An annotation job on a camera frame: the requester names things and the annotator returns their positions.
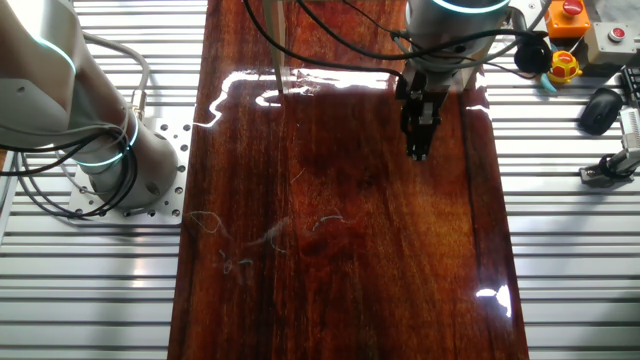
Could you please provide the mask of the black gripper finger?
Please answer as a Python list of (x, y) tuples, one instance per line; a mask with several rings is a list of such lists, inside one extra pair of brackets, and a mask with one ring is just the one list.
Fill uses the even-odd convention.
[(413, 130), (412, 130), (412, 103), (406, 101), (401, 108), (401, 121), (400, 128), (406, 138), (406, 144), (413, 144)]
[(441, 105), (441, 101), (412, 100), (407, 103), (407, 146), (408, 153), (414, 161), (424, 161), (429, 155), (433, 137), (441, 123)]

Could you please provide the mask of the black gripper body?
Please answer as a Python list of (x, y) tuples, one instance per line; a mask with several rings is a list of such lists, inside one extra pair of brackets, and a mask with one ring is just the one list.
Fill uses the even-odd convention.
[(402, 101), (442, 102), (450, 87), (450, 73), (406, 67), (396, 85), (395, 97)]

